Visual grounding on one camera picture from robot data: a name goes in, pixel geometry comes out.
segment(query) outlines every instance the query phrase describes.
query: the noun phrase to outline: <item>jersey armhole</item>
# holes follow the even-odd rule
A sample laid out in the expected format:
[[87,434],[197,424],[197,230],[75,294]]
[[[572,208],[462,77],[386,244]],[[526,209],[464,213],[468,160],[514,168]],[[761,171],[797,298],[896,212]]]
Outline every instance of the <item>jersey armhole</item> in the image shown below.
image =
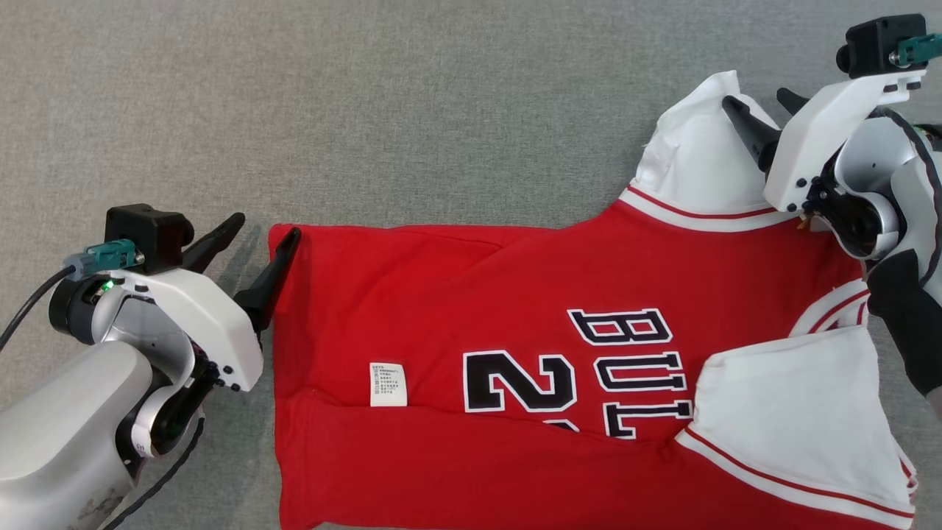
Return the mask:
[[788,333],[799,337],[830,329],[866,324],[870,291],[863,280],[856,279],[825,294],[802,313]]

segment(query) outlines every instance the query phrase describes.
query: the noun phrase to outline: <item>black number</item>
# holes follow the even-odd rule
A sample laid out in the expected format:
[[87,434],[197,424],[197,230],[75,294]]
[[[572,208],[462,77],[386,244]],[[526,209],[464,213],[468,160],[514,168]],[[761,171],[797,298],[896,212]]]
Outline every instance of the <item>black number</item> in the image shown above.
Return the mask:
[[503,350],[464,354],[464,409],[505,410],[500,379],[527,412],[559,412],[576,402],[576,372],[565,357],[540,356],[540,374],[549,378],[544,390]]

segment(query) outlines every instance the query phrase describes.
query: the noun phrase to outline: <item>green connector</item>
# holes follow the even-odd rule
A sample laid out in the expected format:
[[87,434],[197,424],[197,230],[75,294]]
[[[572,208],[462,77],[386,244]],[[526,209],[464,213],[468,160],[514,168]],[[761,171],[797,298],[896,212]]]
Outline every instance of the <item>green connector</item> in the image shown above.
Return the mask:
[[913,37],[900,42],[890,61],[903,68],[942,57],[942,33]]

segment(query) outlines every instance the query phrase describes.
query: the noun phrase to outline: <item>white sleeve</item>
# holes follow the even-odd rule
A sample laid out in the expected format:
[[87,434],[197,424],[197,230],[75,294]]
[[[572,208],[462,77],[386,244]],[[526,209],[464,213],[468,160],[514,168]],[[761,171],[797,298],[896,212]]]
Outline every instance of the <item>white sleeve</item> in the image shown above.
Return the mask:
[[878,390],[862,325],[723,352],[707,360],[677,441],[792,503],[906,529],[915,472]]

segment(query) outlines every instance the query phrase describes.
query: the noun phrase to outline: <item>red stripe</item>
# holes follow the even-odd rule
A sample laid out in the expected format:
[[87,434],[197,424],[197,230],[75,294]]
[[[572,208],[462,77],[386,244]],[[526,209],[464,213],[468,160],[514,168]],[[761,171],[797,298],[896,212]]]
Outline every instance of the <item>red stripe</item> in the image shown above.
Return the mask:
[[713,451],[715,451],[717,454],[719,454],[719,455],[722,456],[723,458],[725,458],[725,459],[729,460],[730,462],[736,464],[738,467],[740,467],[740,468],[743,469],[744,471],[747,471],[747,472],[750,472],[750,473],[752,473],[752,474],[754,474],[754,475],[760,476],[760,477],[762,477],[762,478],[764,478],[764,479],[766,479],[766,480],[771,480],[772,482],[776,482],[776,483],[781,484],[781,485],[783,485],[783,486],[788,486],[789,488],[800,489],[801,491],[805,491],[805,492],[808,492],[808,493],[814,493],[815,495],[822,495],[822,496],[824,496],[824,497],[833,497],[833,498],[836,498],[836,499],[843,499],[843,500],[845,500],[845,501],[851,501],[851,502],[857,503],[857,504],[859,504],[859,505],[869,506],[869,507],[871,507],[871,508],[880,510],[880,511],[882,511],[882,512],[889,513],[889,514],[892,514],[892,515],[897,515],[897,516],[900,516],[900,517],[905,517],[905,518],[907,518],[907,519],[912,519],[912,518],[914,517],[913,514],[911,514],[911,513],[907,513],[907,512],[904,512],[904,511],[895,510],[895,509],[893,509],[893,508],[888,508],[888,507],[883,506],[883,505],[878,505],[878,504],[876,504],[876,503],[874,503],[874,502],[871,502],[871,501],[868,501],[868,500],[866,500],[866,499],[859,499],[859,498],[857,498],[857,497],[853,497],[852,495],[846,495],[846,494],[844,494],[844,493],[834,493],[833,491],[825,491],[825,490],[823,490],[823,489],[815,489],[815,488],[810,488],[810,487],[808,487],[808,486],[802,486],[801,484],[795,484],[795,483],[789,482],[789,481],[787,481],[787,480],[778,478],[777,476],[772,476],[772,475],[770,475],[770,474],[767,474],[767,473],[764,473],[764,472],[760,472],[760,471],[754,470],[754,469],[752,469],[752,468],[746,466],[746,465],[743,464],[742,462],[736,460],[736,459],[733,458],[732,456],[728,455],[728,454],[725,453],[722,449],[720,449],[719,447],[713,445],[712,443],[710,443],[710,442],[707,441],[706,439],[701,438],[700,435],[698,435],[697,433],[695,433],[695,432],[693,432],[692,430],[690,430],[690,427],[689,427],[689,426],[684,427],[684,430],[687,431],[687,434],[691,435],[694,439],[700,441],[700,443],[703,443],[706,447],[709,447],[710,449],[712,449]]
[[767,207],[764,209],[758,209],[755,211],[747,211],[744,213],[724,213],[724,214],[723,213],[716,213],[716,214],[692,213],[692,212],[684,211],[680,208],[672,207],[671,205],[662,203],[658,199],[655,199],[651,195],[648,195],[647,193],[641,190],[638,190],[634,187],[628,186],[627,189],[628,191],[631,191],[632,193],[635,193],[637,195],[640,195],[641,197],[644,197],[645,199],[658,205],[659,207],[662,207],[666,210],[670,210],[673,213],[683,215],[684,217],[692,217],[693,219],[744,219],[746,217],[755,217],[758,215],[763,215],[766,213],[774,213],[775,211],[777,211],[773,207]]
[[818,328],[819,328],[822,324],[824,324],[829,318],[831,318],[835,313],[837,313],[837,312],[840,311],[841,309],[843,309],[843,308],[849,306],[854,300],[858,300],[858,299],[860,299],[860,298],[862,298],[862,297],[864,297],[864,296],[867,296],[868,294],[870,294],[870,291],[869,291],[869,290],[866,290],[866,289],[861,290],[860,292],[856,293],[854,296],[848,298],[847,300],[841,302],[840,304],[838,304],[838,305],[836,305],[836,306],[834,306],[834,307],[831,307],[831,310],[829,310],[828,312],[824,313],[824,316],[821,317],[820,319],[818,319],[818,321],[815,322],[815,325],[811,326],[811,333],[817,333],[817,332],[819,331]]

